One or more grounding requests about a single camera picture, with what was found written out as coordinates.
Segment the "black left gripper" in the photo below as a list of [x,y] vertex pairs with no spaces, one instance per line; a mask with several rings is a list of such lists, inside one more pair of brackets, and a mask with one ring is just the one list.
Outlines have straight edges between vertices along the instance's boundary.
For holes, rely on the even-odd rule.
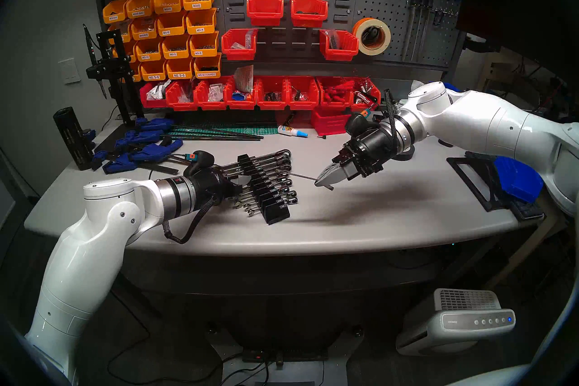
[[245,185],[251,180],[252,176],[235,176],[229,180],[218,168],[202,168],[192,175],[195,208],[201,208],[211,198],[219,205],[225,199],[241,196],[249,191]]

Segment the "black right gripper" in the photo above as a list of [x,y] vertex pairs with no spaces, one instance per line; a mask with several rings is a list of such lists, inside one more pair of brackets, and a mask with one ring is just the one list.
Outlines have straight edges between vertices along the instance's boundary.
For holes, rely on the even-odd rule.
[[328,187],[349,178],[367,177],[383,169],[384,163],[403,152],[403,143],[388,120],[369,121],[363,114],[352,114],[345,125],[350,139],[314,181],[316,187]]

